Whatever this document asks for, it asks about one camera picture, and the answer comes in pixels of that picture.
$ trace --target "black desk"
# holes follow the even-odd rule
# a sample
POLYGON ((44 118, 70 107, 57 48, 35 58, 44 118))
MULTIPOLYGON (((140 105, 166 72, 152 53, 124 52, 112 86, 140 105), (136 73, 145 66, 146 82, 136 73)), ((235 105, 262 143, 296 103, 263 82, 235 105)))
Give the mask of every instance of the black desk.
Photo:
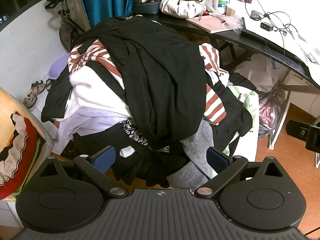
MULTIPOLYGON (((198 26, 186 21, 185 19, 171 17, 162 13, 145 16, 175 30, 189 31, 208 36, 211 45, 220 52, 226 47, 230 47, 233 62, 223 66, 223 68, 227 71, 234 70, 237 65, 244 62, 255 53, 260 53, 266 57, 269 57, 269 50, 265 45, 265 40, 263 39, 259 41, 258 39, 251 38, 247 35, 237 34, 233 30, 210 34, 198 26), (226 41, 226 43, 219 47, 217 40, 226 41), (233 44, 246 49, 247 51, 239 57, 236 57, 233 44)), ((269 45, 272 58, 281 64, 283 60, 283 49, 280 46, 277 47, 277 49, 274 49, 274 47, 269 45)), ((308 67, 290 52, 286 52, 283 65, 320 89, 320 86, 312 80, 308 67)))

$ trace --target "sandal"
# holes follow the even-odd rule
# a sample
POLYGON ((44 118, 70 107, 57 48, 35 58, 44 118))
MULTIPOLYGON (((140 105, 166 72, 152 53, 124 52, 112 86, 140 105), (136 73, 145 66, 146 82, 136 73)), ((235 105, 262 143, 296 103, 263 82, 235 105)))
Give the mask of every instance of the sandal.
POLYGON ((37 96, 35 96, 34 94, 31 94, 30 97, 24 98, 23 105, 29 109, 36 104, 37 99, 38 99, 37 96))
POLYGON ((42 80, 38 80, 31 84, 31 88, 27 93, 27 96, 30 97, 31 94, 34 94, 35 96, 39 95, 41 92, 45 90, 45 84, 42 80))
POLYGON ((49 91, 51 85, 52 85, 53 79, 48 78, 47 81, 45 82, 45 88, 49 91))

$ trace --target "striped sweater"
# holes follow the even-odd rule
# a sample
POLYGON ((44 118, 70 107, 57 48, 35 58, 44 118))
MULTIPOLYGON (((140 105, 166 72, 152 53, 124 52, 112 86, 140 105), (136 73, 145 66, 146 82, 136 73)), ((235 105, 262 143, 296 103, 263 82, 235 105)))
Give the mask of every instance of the striped sweater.
MULTIPOLYGON (((120 86, 124 90, 124 83, 121 77, 121 73, 111 60, 110 54, 104 47, 104 45, 97 39, 84 54, 78 52, 78 48, 82 44, 73 48, 69 55, 68 67, 70 73, 77 71, 84 66, 88 61, 97 61, 101 63, 119 82, 120 86)), ((222 84, 226 87, 228 83, 229 74, 227 71, 219 67, 219 53, 217 49, 214 49, 210 44, 204 43, 199 45, 199 52, 204 60, 205 71, 212 79, 212 83, 215 84, 221 80, 222 84)), ((226 116, 226 111, 219 96, 210 88, 207 84, 206 91, 206 107, 204 117, 212 124, 219 124, 221 120, 226 116)))

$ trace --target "white drawstring bag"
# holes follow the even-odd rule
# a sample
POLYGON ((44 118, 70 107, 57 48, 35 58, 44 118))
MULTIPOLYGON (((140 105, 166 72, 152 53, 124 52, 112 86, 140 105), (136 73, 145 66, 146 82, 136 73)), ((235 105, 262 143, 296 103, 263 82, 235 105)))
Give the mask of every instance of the white drawstring bag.
POLYGON ((160 10, 167 15, 191 19, 205 11, 204 0, 162 0, 160 10))

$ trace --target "gray ribbed plate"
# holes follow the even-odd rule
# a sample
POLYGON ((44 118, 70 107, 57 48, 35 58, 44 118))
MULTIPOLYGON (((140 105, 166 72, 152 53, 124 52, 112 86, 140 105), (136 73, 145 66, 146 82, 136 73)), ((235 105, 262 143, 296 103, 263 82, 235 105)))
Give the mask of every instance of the gray ribbed plate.
POLYGON ((26 228, 16 240, 300 240, 292 228, 278 233, 252 232, 228 220, 212 200, 188 189, 136 189, 113 199, 93 222, 78 230, 46 234, 26 228))

